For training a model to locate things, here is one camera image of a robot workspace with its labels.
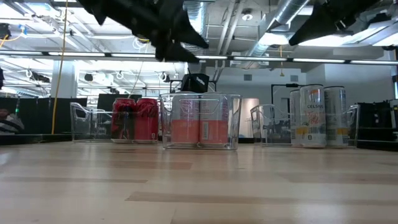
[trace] clear plastic container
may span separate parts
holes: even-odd
[[[161,102],[164,148],[238,149],[240,95],[173,93]]]
[[[348,122],[348,147],[356,147],[358,140],[359,106],[354,105],[345,112]],[[254,142],[266,147],[297,147],[292,137],[300,138],[301,130],[290,127],[291,114],[281,112],[274,105],[259,105],[251,110]]]
[[[136,104],[116,99],[114,111],[71,103],[72,140],[90,142],[157,144],[159,106],[142,98]]]

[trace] white can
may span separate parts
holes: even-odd
[[[173,144],[199,143],[199,107],[197,95],[175,95],[172,103],[171,142]]]
[[[200,100],[200,135],[203,146],[228,143],[228,99],[217,93],[207,93]]]
[[[301,144],[303,147],[326,146],[325,97],[323,86],[307,85],[300,88]]]
[[[300,90],[290,92],[290,138],[293,147],[300,147]]]
[[[326,138],[330,147],[348,147],[346,90],[343,86],[325,88]]]

